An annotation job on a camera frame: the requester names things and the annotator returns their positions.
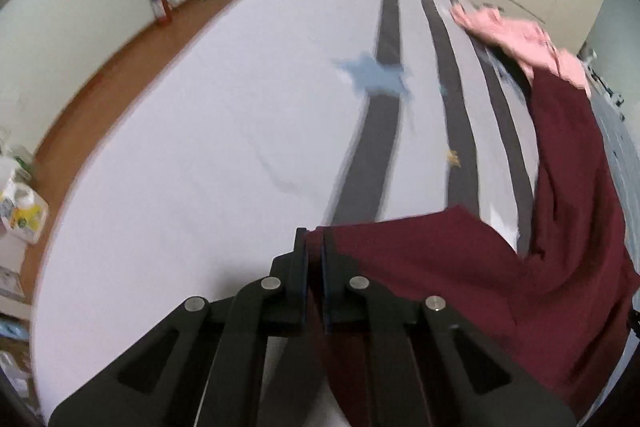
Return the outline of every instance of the maroon shirt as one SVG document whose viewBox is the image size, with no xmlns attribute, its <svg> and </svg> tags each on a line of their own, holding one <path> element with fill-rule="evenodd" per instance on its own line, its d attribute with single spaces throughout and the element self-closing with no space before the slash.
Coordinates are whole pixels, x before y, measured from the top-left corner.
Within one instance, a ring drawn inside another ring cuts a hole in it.
<svg viewBox="0 0 640 427">
<path fill-rule="evenodd" d="M 532 84 L 540 170 L 526 259 L 462 207 L 332 233 L 339 253 L 396 295 L 443 296 L 581 418 L 622 355 L 640 277 L 585 92 L 545 70 Z M 360 425 L 353 401 L 363 376 L 346 367 L 358 360 L 355 344 L 322 347 L 334 394 Z"/>
</svg>

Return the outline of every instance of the mattress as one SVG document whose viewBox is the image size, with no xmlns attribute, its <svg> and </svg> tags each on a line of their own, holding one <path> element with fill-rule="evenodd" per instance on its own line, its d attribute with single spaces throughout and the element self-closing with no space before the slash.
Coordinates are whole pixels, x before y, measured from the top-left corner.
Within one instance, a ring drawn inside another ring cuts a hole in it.
<svg viewBox="0 0 640 427">
<path fill-rule="evenodd" d="M 239 0 L 207 25 L 67 197 L 33 317 L 46 418 L 184 299 L 263 277 L 296 227 L 461 204 L 526 254 L 535 129 L 456 1 Z M 320 394 L 307 424 L 342 425 Z"/>
</svg>

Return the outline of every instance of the fire extinguisher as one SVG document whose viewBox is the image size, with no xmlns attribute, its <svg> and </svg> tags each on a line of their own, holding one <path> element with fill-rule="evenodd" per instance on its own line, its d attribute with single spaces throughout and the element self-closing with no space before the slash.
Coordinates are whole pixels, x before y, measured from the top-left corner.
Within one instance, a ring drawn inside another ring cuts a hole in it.
<svg viewBox="0 0 640 427">
<path fill-rule="evenodd" d="M 168 0 L 150 0 L 151 7 L 154 10 L 156 21 L 159 24 L 165 25 L 172 21 L 171 5 Z"/>
</svg>

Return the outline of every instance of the brown floor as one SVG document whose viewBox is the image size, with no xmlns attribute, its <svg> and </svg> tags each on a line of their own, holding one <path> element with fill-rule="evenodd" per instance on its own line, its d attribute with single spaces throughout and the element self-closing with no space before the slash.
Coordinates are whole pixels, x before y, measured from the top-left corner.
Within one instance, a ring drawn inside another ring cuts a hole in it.
<svg viewBox="0 0 640 427">
<path fill-rule="evenodd" d="M 49 203 L 50 217 L 39 243 L 27 249 L 20 274 L 30 300 L 53 223 L 85 160 L 145 87 L 231 1 L 188 0 L 170 25 L 143 30 L 89 80 L 50 129 L 36 152 L 34 186 Z"/>
</svg>

